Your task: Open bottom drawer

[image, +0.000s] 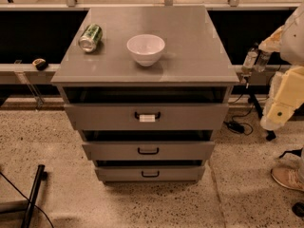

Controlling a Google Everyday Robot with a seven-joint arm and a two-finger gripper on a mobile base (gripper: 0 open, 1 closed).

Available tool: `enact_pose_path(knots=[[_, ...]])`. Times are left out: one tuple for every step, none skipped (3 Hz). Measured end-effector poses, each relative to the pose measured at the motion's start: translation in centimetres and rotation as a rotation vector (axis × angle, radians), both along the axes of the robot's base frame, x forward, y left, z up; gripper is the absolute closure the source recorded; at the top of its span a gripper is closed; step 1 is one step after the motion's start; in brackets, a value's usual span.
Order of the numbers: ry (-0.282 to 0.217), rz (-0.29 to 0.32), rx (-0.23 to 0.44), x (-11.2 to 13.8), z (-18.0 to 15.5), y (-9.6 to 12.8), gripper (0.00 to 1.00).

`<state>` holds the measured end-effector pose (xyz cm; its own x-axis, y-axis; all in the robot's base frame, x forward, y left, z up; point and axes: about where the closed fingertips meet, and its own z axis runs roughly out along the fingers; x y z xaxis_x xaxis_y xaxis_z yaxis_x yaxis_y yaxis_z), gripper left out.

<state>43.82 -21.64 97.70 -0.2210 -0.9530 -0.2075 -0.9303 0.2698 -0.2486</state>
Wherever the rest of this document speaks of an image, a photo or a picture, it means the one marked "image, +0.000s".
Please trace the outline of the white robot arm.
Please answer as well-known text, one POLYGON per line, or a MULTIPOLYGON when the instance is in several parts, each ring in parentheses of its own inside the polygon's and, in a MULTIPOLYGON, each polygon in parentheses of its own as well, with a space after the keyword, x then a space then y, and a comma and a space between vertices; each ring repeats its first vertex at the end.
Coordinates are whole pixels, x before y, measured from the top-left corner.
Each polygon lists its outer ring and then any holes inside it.
POLYGON ((275 74, 260 120, 264 129, 277 130, 304 104, 304 4, 258 48, 278 52, 283 61, 292 65, 286 72, 275 74))

